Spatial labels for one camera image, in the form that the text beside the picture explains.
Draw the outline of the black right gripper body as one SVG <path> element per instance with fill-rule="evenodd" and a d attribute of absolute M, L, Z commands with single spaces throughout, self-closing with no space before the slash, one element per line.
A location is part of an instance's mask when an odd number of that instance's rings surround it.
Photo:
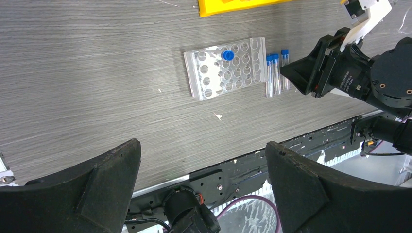
<path fill-rule="evenodd" d="M 338 89 L 354 98 L 367 98 L 370 93 L 370 58 L 361 52 L 361 44 L 340 46 L 348 27 L 340 28 L 334 35 L 321 37 L 308 56 L 280 68 L 299 92 L 323 97 Z"/>

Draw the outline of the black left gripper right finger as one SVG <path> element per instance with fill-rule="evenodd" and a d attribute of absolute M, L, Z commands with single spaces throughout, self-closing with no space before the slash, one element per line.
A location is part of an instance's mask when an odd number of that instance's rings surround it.
<path fill-rule="evenodd" d="M 411 232 L 411 189 L 345 174 L 274 141 L 265 156 L 284 232 Z"/>

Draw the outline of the clear acrylic tube rack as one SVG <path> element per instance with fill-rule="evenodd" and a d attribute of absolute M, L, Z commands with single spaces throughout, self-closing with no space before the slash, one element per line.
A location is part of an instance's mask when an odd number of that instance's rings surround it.
<path fill-rule="evenodd" d="M 221 52 L 235 53 L 232 61 Z M 192 96 L 208 100 L 267 81 L 264 37 L 252 37 L 183 53 Z"/>

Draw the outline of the clear glass beaker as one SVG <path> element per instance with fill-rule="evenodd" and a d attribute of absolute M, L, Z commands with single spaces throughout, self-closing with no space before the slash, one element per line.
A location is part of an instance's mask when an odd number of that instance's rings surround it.
<path fill-rule="evenodd" d="M 410 6 L 404 13 L 401 25 L 397 30 L 400 34 L 411 35 L 412 34 L 412 7 Z"/>

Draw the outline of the yellow test tube rack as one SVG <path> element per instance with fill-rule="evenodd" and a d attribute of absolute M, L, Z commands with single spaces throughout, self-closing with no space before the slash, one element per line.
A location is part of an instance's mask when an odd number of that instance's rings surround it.
<path fill-rule="evenodd" d="M 289 0 L 198 0 L 200 17 L 280 4 Z"/>

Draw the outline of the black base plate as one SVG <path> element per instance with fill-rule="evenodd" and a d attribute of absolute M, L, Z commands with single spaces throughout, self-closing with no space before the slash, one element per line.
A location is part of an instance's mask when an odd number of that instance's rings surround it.
<path fill-rule="evenodd" d="M 382 114 L 382 111 L 376 110 L 283 141 L 281 144 L 308 159 L 331 167 L 360 152 L 363 138 L 360 133 L 353 135 L 351 127 Z M 198 200 L 202 200 L 217 213 L 236 198 L 270 193 L 268 182 L 265 149 L 258 149 L 134 192 L 128 216 L 135 216 L 137 219 L 157 218 L 166 222 L 163 200 L 178 188 L 193 190 Z"/>

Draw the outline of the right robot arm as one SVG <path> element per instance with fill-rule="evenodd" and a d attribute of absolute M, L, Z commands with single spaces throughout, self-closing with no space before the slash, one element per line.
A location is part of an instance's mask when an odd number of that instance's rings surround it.
<path fill-rule="evenodd" d="M 280 69 L 303 95 L 321 98 L 333 89 L 404 119 L 396 122 L 375 118 L 353 134 L 392 143 L 398 154 L 412 153 L 412 39 L 374 57 L 361 51 L 361 43 L 343 41 L 349 28 L 319 39 L 311 53 Z"/>

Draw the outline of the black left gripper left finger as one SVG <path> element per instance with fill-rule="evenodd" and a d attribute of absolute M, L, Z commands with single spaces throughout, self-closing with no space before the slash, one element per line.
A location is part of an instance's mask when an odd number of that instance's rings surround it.
<path fill-rule="evenodd" d="M 3 233 L 119 233 L 141 161 L 133 138 L 75 166 L 0 189 Z"/>

